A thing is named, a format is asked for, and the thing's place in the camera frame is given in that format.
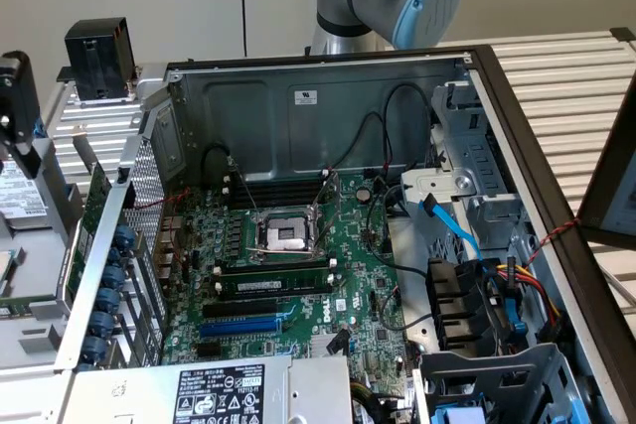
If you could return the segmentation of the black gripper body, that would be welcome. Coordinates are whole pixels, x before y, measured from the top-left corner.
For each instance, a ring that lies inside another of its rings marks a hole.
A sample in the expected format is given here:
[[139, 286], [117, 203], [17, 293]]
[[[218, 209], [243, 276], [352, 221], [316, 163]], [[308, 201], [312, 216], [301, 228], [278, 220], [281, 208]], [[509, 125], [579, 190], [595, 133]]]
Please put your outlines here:
[[1, 55], [1, 137], [12, 144], [30, 144], [41, 116], [29, 56], [22, 51]]

